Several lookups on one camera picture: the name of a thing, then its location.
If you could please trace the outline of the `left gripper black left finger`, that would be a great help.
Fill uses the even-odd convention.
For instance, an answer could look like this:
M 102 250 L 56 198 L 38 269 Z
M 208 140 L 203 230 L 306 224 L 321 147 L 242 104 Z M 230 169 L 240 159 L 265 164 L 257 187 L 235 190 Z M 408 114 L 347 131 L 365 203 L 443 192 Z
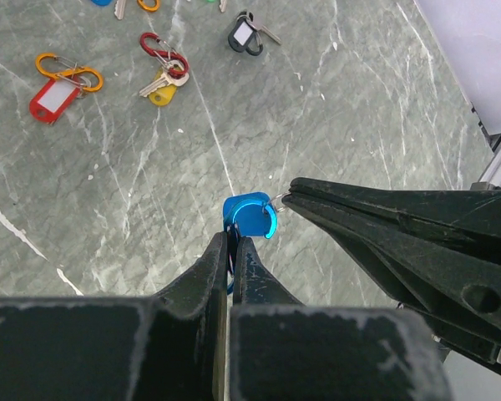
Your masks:
M 0 297 L 0 400 L 221 400 L 228 240 L 144 297 Z

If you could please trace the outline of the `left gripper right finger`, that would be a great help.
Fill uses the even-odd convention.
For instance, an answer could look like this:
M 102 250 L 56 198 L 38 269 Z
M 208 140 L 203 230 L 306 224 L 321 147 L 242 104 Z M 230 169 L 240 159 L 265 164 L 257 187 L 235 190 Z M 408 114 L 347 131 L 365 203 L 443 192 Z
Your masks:
M 423 318 L 403 309 L 310 307 L 263 266 L 248 237 L 236 253 L 230 311 L 233 400 L 449 400 Z

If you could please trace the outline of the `blue S-carabiner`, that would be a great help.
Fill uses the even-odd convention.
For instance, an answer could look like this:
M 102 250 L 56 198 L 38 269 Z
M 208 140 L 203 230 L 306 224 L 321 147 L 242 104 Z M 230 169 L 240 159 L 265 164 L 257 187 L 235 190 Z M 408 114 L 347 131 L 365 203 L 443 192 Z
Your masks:
M 236 255 L 243 236 L 271 239 L 276 233 L 278 217 L 271 198 L 264 192 L 251 192 L 228 197 L 222 208 L 223 228 L 228 236 L 227 271 L 232 277 L 227 294 L 233 292 Z

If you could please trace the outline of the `blue tag key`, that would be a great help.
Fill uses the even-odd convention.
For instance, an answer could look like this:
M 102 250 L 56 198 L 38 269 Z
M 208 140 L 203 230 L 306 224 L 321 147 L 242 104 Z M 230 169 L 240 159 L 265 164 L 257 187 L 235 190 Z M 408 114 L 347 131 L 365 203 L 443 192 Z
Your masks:
M 278 227 L 279 210 L 273 205 L 274 198 L 264 192 L 233 195 L 223 204 L 223 227 L 236 225 L 241 236 L 262 236 L 271 239 Z
M 99 7 L 109 7 L 114 5 L 114 16 L 118 20 L 122 20 L 124 17 L 124 10 L 126 7 L 126 0 L 91 0 L 91 3 Z

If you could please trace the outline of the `orange S-carabiner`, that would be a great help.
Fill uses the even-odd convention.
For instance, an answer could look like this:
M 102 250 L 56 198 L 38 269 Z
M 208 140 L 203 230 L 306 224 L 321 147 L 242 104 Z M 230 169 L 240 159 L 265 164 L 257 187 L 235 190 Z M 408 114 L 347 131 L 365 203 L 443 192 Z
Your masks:
M 51 61 L 62 66 L 59 70 L 48 70 L 44 63 Z M 36 70 L 43 76 L 62 80 L 77 87 L 84 93 L 95 93 L 104 86 L 104 77 L 102 74 L 88 66 L 76 63 L 55 53 L 41 53 L 35 58 Z
M 160 0 L 137 0 L 137 3 L 140 8 L 145 10 L 148 13 L 156 12 L 161 4 Z

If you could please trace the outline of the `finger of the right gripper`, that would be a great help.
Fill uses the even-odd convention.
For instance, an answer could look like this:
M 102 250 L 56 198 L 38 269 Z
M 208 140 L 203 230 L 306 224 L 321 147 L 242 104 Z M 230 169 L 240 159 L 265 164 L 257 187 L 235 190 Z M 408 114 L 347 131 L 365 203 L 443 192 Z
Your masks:
M 321 228 L 451 350 L 501 375 L 501 190 L 379 190 L 309 178 L 283 204 Z

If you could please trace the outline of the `black tag key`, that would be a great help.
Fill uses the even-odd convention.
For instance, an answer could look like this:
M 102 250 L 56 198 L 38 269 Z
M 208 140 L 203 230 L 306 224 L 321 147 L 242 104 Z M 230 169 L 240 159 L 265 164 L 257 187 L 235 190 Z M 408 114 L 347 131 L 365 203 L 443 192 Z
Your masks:
M 237 53 L 248 53 L 252 57 L 258 57 L 264 49 L 262 34 L 277 45 L 282 45 L 280 37 L 274 34 L 254 13 L 242 11 L 237 15 L 235 25 L 228 34 L 228 44 Z

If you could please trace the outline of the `yellow tag key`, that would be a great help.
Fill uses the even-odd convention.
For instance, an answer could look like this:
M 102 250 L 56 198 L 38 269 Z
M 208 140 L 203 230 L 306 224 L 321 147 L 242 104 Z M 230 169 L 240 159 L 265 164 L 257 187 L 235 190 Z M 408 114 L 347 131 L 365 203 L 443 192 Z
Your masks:
M 174 97 L 177 88 L 186 84 L 189 78 L 188 73 L 173 78 L 163 69 L 159 69 L 154 80 L 139 91 L 139 96 L 148 98 L 151 103 L 159 107 L 166 106 Z

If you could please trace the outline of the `red S-carabiner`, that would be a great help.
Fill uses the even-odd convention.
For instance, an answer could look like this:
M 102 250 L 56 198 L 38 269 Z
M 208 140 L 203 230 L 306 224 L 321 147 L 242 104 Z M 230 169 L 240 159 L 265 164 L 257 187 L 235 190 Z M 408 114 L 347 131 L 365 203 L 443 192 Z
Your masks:
M 187 59 L 158 34 L 142 33 L 139 37 L 139 45 L 150 57 L 156 58 L 163 70 L 172 78 L 181 78 L 189 72 L 190 66 Z

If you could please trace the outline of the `green tag key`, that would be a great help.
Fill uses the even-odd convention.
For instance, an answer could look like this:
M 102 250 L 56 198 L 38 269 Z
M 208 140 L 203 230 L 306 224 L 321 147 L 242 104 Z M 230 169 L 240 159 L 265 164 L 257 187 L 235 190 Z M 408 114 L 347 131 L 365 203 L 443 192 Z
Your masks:
M 227 8 L 228 0 L 207 0 L 208 3 L 218 3 L 218 8 L 221 13 L 224 13 Z

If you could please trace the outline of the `black S-carabiner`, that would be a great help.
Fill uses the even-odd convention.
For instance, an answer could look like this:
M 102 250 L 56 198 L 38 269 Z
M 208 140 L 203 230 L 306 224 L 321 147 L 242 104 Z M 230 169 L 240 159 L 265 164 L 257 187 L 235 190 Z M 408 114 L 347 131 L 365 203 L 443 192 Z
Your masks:
M 254 15 L 240 12 L 235 20 L 235 25 L 229 33 L 228 43 L 237 53 L 248 53 L 250 56 L 260 56 L 263 43 L 258 31 L 253 27 Z

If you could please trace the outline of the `red tag key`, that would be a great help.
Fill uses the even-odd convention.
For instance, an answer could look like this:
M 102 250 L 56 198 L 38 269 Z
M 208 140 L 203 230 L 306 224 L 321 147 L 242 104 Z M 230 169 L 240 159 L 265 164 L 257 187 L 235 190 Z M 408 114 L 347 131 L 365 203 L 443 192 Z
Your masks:
M 31 99 L 29 112 L 39 122 L 54 124 L 80 94 L 77 84 L 50 79 Z

